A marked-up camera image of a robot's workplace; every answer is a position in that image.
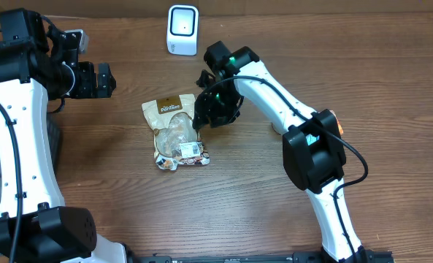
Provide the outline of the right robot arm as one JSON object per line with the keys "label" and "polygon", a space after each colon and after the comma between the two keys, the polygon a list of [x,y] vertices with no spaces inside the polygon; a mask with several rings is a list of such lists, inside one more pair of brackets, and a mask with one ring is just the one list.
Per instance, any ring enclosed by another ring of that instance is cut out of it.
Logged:
{"label": "right robot arm", "polygon": [[367,254],[354,232],[344,198],[345,151],[361,154],[342,139],[337,117],[296,99],[269,73],[249,47],[231,52],[221,41],[204,54],[208,68],[196,84],[193,128],[216,128],[240,116],[251,101],[281,135],[283,167],[291,182],[311,201],[322,235],[324,262],[365,262]]}

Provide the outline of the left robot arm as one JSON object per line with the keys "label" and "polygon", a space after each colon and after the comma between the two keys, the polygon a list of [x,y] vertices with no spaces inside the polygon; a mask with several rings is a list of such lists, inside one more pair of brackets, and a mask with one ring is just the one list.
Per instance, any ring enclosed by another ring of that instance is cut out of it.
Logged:
{"label": "left robot arm", "polygon": [[85,33],[62,31],[35,11],[2,12],[0,32],[0,254],[11,262],[130,262],[125,245],[96,231],[89,210],[66,205],[47,133],[49,101],[112,96],[110,66],[79,61]]}

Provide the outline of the brown snack pouch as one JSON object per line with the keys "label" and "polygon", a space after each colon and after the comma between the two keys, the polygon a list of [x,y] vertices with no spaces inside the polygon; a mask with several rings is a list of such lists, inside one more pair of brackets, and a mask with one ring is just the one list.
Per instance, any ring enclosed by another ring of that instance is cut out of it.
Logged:
{"label": "brown snack pouch", "polygon": [[153,132],[153,154],[159,169],[175,171],[179,166],[205,166],[210,155],[193,128],[193,94],[181,94],[142,104],[142,112]]}

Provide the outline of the orange snack packet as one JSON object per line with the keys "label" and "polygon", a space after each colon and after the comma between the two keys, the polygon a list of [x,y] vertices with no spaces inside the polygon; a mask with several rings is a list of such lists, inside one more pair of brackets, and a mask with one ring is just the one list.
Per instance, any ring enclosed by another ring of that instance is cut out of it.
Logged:
{"label": "orange snack packet", "polygon": [[331,133],[337,135],[338,137],[342,137],[342,135],[344,134],[344,131],[342,129],[342,126],[340,124],[340,121],[339,121],[336,113],[333,110],[330,110],[329,112],[333,115],[333,117],[335,119],[335,123],[336,123],[336,127],[332,128]]}

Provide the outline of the green lid jar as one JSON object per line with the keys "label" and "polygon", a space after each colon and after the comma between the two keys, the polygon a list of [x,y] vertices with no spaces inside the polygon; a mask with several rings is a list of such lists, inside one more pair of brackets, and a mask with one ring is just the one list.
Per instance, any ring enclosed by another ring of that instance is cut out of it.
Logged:
{"label": "green lid jar", "polygon": [[276,125],[274,125],[273,123],[272,123],[272,128],[273,128],[273,130],[274,130],[277,134],[279,134],[279,135],[282,135],[282,134],[283,134],[282,131],[279,130],[279,129],[276,127]]}

